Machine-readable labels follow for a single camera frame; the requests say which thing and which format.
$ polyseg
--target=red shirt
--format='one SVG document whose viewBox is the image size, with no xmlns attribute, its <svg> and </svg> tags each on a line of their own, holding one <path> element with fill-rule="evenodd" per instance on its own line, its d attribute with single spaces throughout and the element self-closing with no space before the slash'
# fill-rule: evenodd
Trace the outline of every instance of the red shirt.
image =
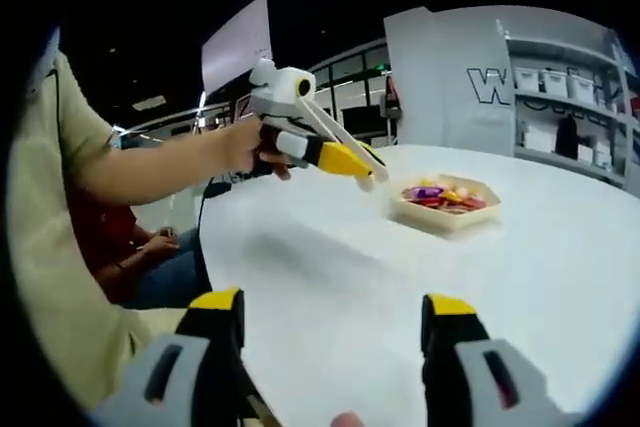
<svg viewBox="0 0 640 427">
<path fill-rule="evenodd" d="M 131 208 L 103 204 L 77 188 L 67 189 L 67 204 L 80 252 L 92 274 L 136 252 L 136 217 Z"/>
</svg>

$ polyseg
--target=white table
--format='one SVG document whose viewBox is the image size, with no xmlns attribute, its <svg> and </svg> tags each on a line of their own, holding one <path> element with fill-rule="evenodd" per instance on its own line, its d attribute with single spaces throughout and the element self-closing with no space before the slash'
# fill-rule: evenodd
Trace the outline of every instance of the white table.
<svg viewBox="0 0 640 427">
<path fill-rule="evenodd" d="M 640 202 L 578 174 L 454 149 L 380 151 L 392 178 L 485 182 L 500 222 L 444 238 L 387 220 L 387 192 L 296 169 L 205 202 L 201 241 L 216 289 L 246 292 L 244 359 L 286 425 L 425 425 L 420 306 L 471 303 L 547 376 L 566 411 L 600 395 L 640 320 Z"/>
</svg>

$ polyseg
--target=hexagonal tray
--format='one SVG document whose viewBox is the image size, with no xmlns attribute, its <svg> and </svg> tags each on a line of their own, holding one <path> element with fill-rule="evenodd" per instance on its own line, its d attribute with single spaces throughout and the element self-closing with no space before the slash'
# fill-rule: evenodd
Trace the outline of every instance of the hexagonal tray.
<svg viewBox="0 0 640 427">
<path fill-rule="evenodd" d="M 482 197 L 482 199 L 487 203 L 487 206 L 483 209 L 467 212 L 465 214 L 450 214 L 441 210 L 412 204 L 402 198 L 402 191 L 404 189 L 419 185 L 420 181 L 423 179 L 430 179 L 435 182 L 464 187 Z M 392 215 L 408 216 L 421 223 L 436 226 L 445 230 L 458 230 L 478 222 L 495 218 L 499 214 L 499 207 L 501 204 L 500 198 L 486 184 L 478 182 L 477 180 L 454 177 L 451 175 L 428 175 L 413 179 L 406 179 L 402 182 L 394 182 L 391 189 Z"/>
</svg>

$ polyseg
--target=gray gripper part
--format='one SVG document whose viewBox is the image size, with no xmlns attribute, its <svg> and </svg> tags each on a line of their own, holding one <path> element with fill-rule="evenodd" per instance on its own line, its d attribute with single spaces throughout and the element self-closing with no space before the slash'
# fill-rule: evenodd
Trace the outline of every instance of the gray gripper part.
<svg viewBox="0 0 640 427">
<path fill-rule="evenodd" d="M 208 345 L 207 339 L 196 337 L 158 337 L 129 362 L 121 389 L 98 405 L 91 417 L 104 427 L 189 427 L 196 377 Z M 176 352 L 162 402 L 147 399 L 157 366 L 168 353 Z"/>
<path fill-rule="evenodd" d="M 580 416 L 566 414 L 547 395 L 546 379 L 505 340 L 461 342 L 456 345 L 471 395 L 474 427 L 567 427 Z M 517 392 L 517 402 L 503 407 L 487 355 L 497 354 Z"/>
</svg>

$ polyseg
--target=colorful candy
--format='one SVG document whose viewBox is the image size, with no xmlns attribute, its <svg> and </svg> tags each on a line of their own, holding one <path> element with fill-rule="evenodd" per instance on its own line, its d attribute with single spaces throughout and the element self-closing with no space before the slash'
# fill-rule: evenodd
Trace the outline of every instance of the colorful candy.
<svg viewBox="0 0 640 427">
<path fill-rule="evenodd" d="M 413 204 L 453 215 L 466 214 L 487 206 L 480 196 L 466 187 L 429 179 L 421 180 L 416 187 L 404 189 L 402 197 Z"/>
</svg>

